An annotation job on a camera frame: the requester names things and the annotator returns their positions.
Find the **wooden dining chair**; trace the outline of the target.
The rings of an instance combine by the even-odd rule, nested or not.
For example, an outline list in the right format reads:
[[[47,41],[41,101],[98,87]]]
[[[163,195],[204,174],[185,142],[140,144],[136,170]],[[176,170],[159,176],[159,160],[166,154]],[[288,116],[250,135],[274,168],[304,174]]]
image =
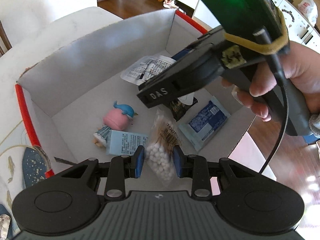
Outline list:
[[[12,45],[11,45],[11,43],[5,33],[5,30],[4,30],[1,22],[0,22],[0,37],[1,37],[1,41],[3,42],[6,50],[10,50],[12,48]]]

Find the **pink blue toy figure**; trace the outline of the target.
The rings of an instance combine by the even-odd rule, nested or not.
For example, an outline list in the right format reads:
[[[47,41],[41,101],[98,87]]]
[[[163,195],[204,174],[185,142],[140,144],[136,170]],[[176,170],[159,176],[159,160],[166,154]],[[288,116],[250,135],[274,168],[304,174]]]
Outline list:
[[[93,143],[99,148],[107,148],[108,135],[112,130],[125,131],[130,121],[137,116],[136,111],[127,104],[113,103],[113,108],[103,117],[103,126],[93,134]]]

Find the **blue wet wipe packet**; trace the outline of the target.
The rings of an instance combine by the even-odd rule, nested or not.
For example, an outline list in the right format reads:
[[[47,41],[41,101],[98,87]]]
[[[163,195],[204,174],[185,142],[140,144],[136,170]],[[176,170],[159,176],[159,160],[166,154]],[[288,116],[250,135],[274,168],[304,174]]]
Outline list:
[[[179,124],[178,127],[195,151],[199,152],[216,135],[230,116],[229,112],[213,96],[193,118]]]

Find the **red cardboard shoe box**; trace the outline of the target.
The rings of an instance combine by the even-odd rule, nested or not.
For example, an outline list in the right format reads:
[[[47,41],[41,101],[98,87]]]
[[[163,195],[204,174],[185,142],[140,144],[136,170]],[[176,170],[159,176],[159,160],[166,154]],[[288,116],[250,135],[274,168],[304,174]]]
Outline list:
[[[144,56],[173,56],[201,35],[172,10],[101,25],[34,63],[18,80],[48,157],[81,162],[110,156],[92,142],[114,102],[133,107],[130,132],[148,134],[156,108],[146,108],[123,70]]]

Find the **silver foil bag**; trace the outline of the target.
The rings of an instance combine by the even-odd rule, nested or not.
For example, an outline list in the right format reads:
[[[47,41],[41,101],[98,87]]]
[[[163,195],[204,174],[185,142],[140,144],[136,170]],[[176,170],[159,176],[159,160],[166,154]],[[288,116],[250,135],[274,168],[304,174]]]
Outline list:
[[[6,215],[6,214],[0,215],[0,237],[1,237],[1,240],[8,239],[8,235],[10,232],[10,223],[11,223],[11,218],[9,215]]]

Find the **dark gold candy wrapper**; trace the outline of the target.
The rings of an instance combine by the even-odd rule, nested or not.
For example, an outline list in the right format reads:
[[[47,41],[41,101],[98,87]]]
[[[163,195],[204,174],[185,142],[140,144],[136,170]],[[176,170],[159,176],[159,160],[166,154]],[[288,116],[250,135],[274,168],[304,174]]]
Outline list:
[[[180,100],[175,99],[169,103],[168,108],[170,109],[173,118],[176,121],[179,121],[185,116],[187,111],[189,111],[189,109],[191,109],[191,107],[193,107],[197,103],[197,98],[193,98],[193,102],[191,103],[191,105],[186,105],[185,103],[180,102]]]

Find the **cotton swab bag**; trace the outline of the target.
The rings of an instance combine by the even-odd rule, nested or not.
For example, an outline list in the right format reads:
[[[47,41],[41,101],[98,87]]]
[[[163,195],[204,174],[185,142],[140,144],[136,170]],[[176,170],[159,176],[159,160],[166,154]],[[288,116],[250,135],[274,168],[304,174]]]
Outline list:
[[[174,153],[176,145],[182,144],[177,126],[165,111],[157,109],[153,126],[146,142],[145,159],[151,170],[164,186],[173,180]]]

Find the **white printed sachet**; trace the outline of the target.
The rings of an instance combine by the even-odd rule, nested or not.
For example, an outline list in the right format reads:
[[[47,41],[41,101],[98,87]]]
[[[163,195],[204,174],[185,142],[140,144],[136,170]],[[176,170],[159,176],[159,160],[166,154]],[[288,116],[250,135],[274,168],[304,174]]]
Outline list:
[[[174,59],[163,55],[145,56],[124,70],[120,77],[138,86],[160,74],[175,62]]]

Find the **light blue small carton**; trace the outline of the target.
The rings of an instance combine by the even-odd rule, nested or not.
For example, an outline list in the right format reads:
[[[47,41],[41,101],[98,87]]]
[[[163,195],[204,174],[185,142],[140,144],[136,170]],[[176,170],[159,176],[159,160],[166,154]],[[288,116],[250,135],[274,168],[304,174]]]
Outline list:
[[[107,155],[134,155],[138,146],[145,146],[146,134],[112,130],[107,137]]]

